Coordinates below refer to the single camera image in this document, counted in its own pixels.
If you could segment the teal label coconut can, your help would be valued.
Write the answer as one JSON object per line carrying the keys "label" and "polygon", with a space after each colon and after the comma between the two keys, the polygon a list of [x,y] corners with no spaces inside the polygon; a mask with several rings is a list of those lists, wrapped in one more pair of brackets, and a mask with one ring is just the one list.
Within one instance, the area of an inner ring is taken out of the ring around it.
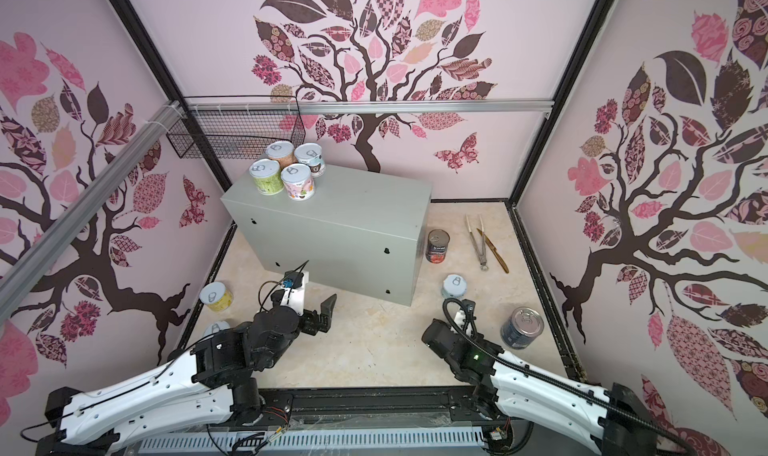
{"label": "teal label coconut can", "polygon": [[323,150],[319,144],[302,144],[295,149],[294,155],[300,164],[310,169],[313,178],[319,178],[324,174],[326,165]]}

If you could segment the pink label can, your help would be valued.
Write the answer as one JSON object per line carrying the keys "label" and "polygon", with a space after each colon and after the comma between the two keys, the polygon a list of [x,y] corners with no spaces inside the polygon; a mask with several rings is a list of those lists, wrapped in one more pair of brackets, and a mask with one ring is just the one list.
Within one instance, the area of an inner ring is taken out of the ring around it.
{"label": "pink label can", "polygon": [[315,194],[314,178],[310,168],[304,164],[292,164],[281,171],[281,180],[289,198],[305,201]]}

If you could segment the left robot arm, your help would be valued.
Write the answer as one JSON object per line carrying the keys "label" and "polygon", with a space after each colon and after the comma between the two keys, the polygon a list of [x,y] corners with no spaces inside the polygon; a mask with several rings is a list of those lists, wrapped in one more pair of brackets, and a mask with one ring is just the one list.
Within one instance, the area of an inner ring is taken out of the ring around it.
{"label": "left robot arm", "polygon": [[273,368],[300,334],[331,327],[336,296],[319,311],[278,306],[212,333],[169,363],[90,392],[50,393],[52,433],[39,455],[108,455],[150,436],[205,424],[253,425],[263,413],[255,373]]}

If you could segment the orange label can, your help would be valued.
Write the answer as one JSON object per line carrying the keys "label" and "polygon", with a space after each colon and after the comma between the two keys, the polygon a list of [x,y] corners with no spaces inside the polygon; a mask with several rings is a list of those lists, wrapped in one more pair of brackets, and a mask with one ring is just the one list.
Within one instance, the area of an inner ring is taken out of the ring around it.
{"label": "orange label can", "polygon": [[295,147],[290,141],[276,141],[267,146],[265,155],[279,164],[281,169],[296,164]]}

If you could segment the green label can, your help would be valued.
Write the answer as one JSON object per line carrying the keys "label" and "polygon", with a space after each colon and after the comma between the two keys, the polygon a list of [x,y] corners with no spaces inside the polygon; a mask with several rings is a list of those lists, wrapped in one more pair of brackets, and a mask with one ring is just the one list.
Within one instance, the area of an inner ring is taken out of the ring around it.
{"label": "green label can", "polygon": [[284,190],[280,177],[281,167],[271,159],[255,161],[249,168],[249,174],[260,194],[274,196]]}

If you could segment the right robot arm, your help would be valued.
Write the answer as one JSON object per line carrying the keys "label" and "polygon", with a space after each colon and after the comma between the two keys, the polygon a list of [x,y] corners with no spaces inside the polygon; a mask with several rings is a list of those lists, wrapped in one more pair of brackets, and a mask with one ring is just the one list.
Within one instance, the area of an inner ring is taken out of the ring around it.
{"label": "right robot arm", "polygon": [[694,455],[651,421],[628,388],[578,383],[533,366],[455,322],[435,319],[422,342],[472,387],[469,407],[492,421],[520,419],[566,436],[597,455]]}

